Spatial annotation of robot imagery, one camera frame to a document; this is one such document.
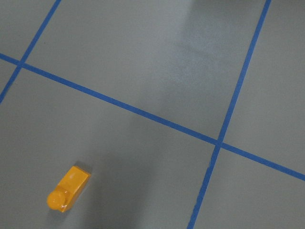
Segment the orange trapezoid block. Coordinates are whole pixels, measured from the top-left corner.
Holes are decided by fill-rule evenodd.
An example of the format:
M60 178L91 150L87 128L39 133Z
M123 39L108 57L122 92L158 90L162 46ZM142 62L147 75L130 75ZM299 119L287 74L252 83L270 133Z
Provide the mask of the orange trapezoid block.
M91 174L79 166L72 166L63 176L55 189L48 195L46 203L52 210L70 210L84 190Z

